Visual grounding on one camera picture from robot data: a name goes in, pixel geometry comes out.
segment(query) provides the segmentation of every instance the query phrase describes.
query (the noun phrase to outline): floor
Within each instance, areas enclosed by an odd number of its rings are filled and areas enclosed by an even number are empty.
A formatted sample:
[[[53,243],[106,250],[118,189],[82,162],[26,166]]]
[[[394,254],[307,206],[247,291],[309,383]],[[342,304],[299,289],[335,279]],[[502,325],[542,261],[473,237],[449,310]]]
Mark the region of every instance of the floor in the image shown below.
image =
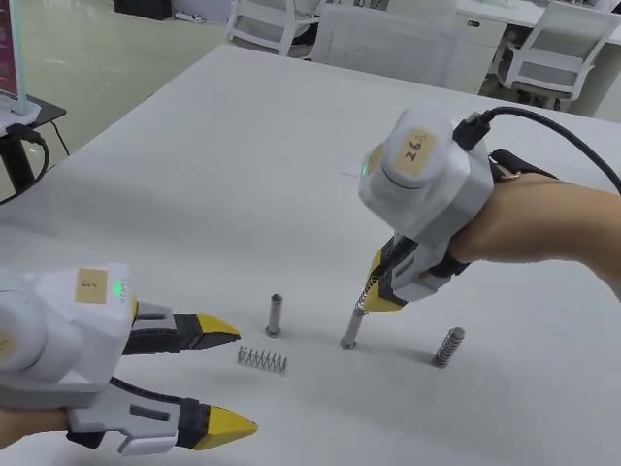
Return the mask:
[[[112,0],[16,3],[27,90],[67,109],[58,127],[71,152],[224,41],[221,26],[119,15]],[[42,133],[52,162],[62,159],[53,129]],[[29,155],[38,170],[42,153]],[[11,193],[0,168],[0,198]]]

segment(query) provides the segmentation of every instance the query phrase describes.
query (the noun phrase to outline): black cable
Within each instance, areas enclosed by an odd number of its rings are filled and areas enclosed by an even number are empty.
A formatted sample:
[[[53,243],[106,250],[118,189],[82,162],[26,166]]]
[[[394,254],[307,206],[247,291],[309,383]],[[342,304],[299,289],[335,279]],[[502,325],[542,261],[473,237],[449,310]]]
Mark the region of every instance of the black cable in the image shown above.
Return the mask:
[[[492,110],[488,110],[487,112],[483,112],[481,115],[481,119],[484,123],[489,123],[494,117],[498,115],[515,115],[517,117],[524,117],[531,121],[536,121],[543,126],[555,131],[556,133],[563,136],[570,143],[576,146],[582,153],[584,153],[593,163],[597,165],[597,167],[604,172],[604,174],[608,177],[608,179],[614,184],[614,187],[617,188],[619,194],[621,194],[621,179],[617,176],[616,172],[610,168],[610,166],[604,162],[604,160],[594,151],[592,150],[584,141],[578,138],[575,134],[573,134],[569,129],[565,126],[560,125],[556,121],[542,116],[536,112],[532,112],[526,109],[518,109],[514,107],[497,107]]]
[[[473,147],[476,146],[478,142],[489,132],[491,120],[498,115],[514,115],[516,117],[523,117],[542,124],[543,126],[563,136],[570,143],[576,146],[582,153],[584,153],[593,163],[595,163],[621,194],[621,179],[594,150],[592,150],[584,141],[578,138],[565,126],[562,126],[556,121],[530,110],[518,109],[515,107],[496,107],[495,109],[488,110],[480,115],[473,114],[457,125],[453,131],[453,140],[462,149],[472,150]]]
[[[43,148],[43,167],[41,167],[41,172],[37,175],[37,178],[26,188],[16,192],[15,194],[7,197],[0,201],[0,206],[4,206],[5,204],[17,199],[21,194],[32,188],[35,184],[41,181],[41,179],[48,172],[49,167],[49,148],[46,140],[41,137],[37,131],[23,124],[13,124],[7,128],[7,134],[9,136],[14,136],[20,139],[21,141],[26,141],[31,144],[36,144]]]
[[[69,153],[69,150],[67,149],[65,140],[62,139],[62,136],[60,136],[60,131],[58,131],[58,126],[56,126],[56,123],[54,123],[53,121],[50,121],[50,123],[54,127],[54,131],[56,132],[56,136],[58,136],[58,139],[60,140],[60,144],[62,144],[62,148],[65,149],[65,153],[67,154],[67,156],[70,156],[71,153]]]

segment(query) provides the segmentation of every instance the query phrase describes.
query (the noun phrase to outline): metal shaft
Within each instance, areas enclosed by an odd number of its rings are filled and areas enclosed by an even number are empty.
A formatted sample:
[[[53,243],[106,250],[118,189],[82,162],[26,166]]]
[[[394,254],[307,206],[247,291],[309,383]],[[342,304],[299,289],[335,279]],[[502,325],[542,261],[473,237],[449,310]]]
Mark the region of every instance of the metal shaft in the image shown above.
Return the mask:
[[[275,294],[270,302],[270,320],[265,327],[265,333],[270,338],[277,338],[280,335],[280,313],[282,311],[282,296]]]
[[[462,327],[451,328],[434,357],[434,364],[437,367],[446,367],[464,337],[466,337],[466,331]]]
[[[367,312],[359,306],[353,308],[353,313],[351,313],[351,319],[349,320],[347,331],[345,332],[344,337],[341,338],[341,348],[344,350],[351,350],[356,346],[358,331],[360,330],[362,319],[366,313]]]

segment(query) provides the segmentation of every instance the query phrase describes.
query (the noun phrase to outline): handwritten label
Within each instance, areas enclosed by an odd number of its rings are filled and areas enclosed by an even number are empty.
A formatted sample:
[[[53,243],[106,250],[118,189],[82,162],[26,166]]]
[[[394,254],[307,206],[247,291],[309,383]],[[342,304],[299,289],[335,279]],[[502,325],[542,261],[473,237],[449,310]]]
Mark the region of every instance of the handwritten label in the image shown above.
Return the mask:
[[[98,269],[80,269],[76,279],[77,303],[106,304],[108,272]]]
[[[437,142],[436,136],[429,131],[422,128],[412,129],[401,145],[395,168],[417,177]]]
[[[9,357],[16,352],[16,339],[9,332],[0,330],[0,357]]]

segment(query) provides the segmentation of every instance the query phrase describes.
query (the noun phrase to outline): handwritten number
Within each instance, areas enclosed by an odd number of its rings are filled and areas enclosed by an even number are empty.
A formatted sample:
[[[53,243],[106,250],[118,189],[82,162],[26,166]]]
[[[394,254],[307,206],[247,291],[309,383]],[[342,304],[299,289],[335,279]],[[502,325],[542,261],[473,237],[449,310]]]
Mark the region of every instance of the handwritten number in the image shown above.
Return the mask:
[[[409,158],[410,161],[414,161],[416,159],[416,156],[418,155],[417,151],[420,150],[420,148],[422,147],[422,144],[420,144],[420,142],[413,144],[411,141],[409,142],[409,148],[413,150],[412,151],[408,151],[408,153],[406,153],[405,158]]]

